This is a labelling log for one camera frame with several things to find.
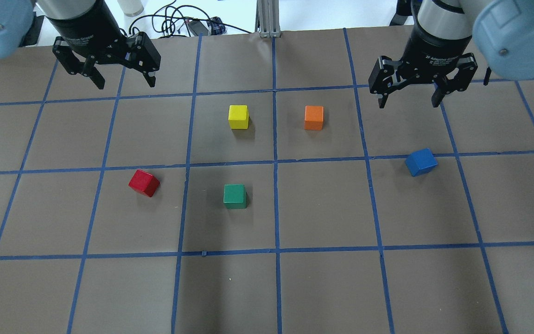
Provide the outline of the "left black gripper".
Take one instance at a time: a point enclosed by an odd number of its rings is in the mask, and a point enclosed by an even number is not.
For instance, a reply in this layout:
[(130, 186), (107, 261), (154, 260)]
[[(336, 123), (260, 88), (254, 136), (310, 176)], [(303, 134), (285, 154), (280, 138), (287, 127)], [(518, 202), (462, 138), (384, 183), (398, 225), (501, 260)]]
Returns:
[(156, 85), (161, 55), (146, 32), (125, 38), (103, 0), (93, 0), (81, 15), (71, 19), (49, 18), (59, 32), (53, 54), (70, 75), (87, 77), (100, 90), (105, 79), (95, 67), (121, 64), (142, 74), (149, 87)]

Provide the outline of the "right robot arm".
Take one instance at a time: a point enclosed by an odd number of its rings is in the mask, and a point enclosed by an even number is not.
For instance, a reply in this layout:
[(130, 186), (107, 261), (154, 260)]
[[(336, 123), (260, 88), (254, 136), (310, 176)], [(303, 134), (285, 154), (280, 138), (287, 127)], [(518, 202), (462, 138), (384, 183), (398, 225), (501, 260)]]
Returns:
[(378, 57), (369, 92), (380, 108), (388, 96), (412, 84), (434, 84), (432, 106), (465, 91), (478, 65), (466, 52), (470, 42), (492, 73), (510, 80), (534, 78), (534, 0), (399, 0), (392, 25), (413, 17), (413, 29), (399, 60)]

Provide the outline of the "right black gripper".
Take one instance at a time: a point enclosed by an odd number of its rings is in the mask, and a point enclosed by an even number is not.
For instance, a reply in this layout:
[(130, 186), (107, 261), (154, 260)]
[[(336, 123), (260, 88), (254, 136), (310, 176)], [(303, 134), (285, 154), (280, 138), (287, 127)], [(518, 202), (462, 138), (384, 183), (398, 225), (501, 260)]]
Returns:
[[(436, 85), (432, 107), (439, 107), (446, 95), (465, 91), (477, 71), (473, 53), (462, 55), (472, 36), (463, 39), (442, 39), (415, 24), (402, 57), (398, 61), (379, 56), (369, 75), (369, 92), (377, 95), (378, 106), (384, 108), (388, 96), (409, 84)], [(457, 70), (453, 78), (447, 74)]]

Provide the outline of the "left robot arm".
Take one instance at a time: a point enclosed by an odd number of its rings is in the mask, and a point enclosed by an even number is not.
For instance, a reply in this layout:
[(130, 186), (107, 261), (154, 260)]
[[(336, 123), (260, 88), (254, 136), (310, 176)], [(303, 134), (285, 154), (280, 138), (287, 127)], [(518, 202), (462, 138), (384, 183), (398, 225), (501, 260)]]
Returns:
[(146, 32), (123, 32), (103, 0), (0, 0), (0, 59), (20, 47), (34, 7), (57, 30), (51, 51), (68, 74), (87, 77), (102, 90), (105, 79), (97, 65), (120, 64), (156, 85), (159, 51)]

